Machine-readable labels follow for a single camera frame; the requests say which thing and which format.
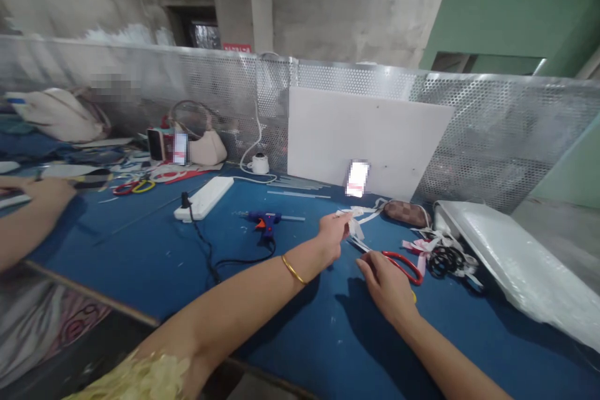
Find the green wall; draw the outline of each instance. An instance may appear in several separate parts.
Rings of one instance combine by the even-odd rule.
[[[471,73],[531,75],[541,61],[537,57],[479,55]]]
[[[537,185],[532,195],[600,208],[600,116]]]
[[[438,51],[547,58],[573,77],[600,46],[600,0],[442,0],[420,67]],[[600,117],[532,195],[600,208]]]

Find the human arm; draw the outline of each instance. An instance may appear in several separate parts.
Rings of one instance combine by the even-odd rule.
[[[67,181],[58,178],[36,182],[21,177],[0,177],[0,188],[20,189],[31,197],[27,205],[0,218],[1,273],[44,241],[76,191]]]
[[[286,253],[286,260],[309,283],[339,258],[351,214],[321,219],[319,234]],[[240,272],[198,297],[139,346],[136,358],[162,352],[189,359],[183,392],[196,398],[212,371],[266,324],[304,285],[274,257]]]
[[[380,252],[369,252],[356,262],[375,304],[414,351],[447,399],[510,398],[421,317],[408,278],[385,256]]]

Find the white handbag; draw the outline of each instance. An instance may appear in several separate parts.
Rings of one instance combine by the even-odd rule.
[[[184,124],[175,120],[175,110],[183,103],[193,103],[199,106],[206,114],[206,131],[202,136],[198,136]],[[184,100],[176,103],[169,111],[169,120],[172,127],[175,128],[178,126],[184,130],[188,138],[190,136],[198,138],[197,141],[189,140],[189,160],[191,163],[200,164],[201,166],[215,166],[227,159],[225,145],[223,145],[223,141],[213,129],[213,116],[200,103],[192,100]]]
[[[88,143],[105,139],[111,132],[108,117],[89,100],[87,88],[7,92],[6,98],[25,122],[59,141]]]

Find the hand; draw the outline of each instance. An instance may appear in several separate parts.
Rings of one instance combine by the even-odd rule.
[[[0,176],[0,191],[4,192],[9,189],[20,189],[21,186],[30,181],[25,177]]]
[[[77,194],[68,181],[61,178],[46,178],[42,181],[28,179],[20,189],[31,197],[32,201],[43,201],[47,205],[64,207]]]
[[[395,328],[420,318],[408,277],[385,256],[371,251],[357,259],[356,264],[364,275],[373,301]]]
[[[326,254],[327,266],[330,266],[341,255],[340,243],[350,235],[348,222],[352,213],[343,216],[335,213],[322,217],[319,221],[319,234],[315,238]]]

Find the glue gun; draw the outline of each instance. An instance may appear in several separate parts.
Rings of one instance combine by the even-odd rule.
[[[282,216],[280,212],[250,211],[242,214],[252,222],[258,222],[255,229],[262,229],[262,238],[274,240],[273,225],[282,220],[304,222],[304,217]]]

